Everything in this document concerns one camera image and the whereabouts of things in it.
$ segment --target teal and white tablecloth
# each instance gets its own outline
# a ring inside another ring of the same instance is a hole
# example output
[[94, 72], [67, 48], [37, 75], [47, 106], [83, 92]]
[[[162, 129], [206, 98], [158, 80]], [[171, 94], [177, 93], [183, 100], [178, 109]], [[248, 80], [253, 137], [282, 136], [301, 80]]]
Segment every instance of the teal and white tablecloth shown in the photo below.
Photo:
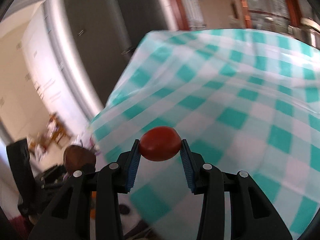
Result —
[[[92, 121], [97, 168], [149, 129], [174, 127], [206, 162], [248, 171], [296, 239], [320, 206], [319, 70], [317, 49], [277, 33], [151, 32]], [[180, 156], [141, 158], [129, 196], [163, 239], [196, 239], [202, 196]]]

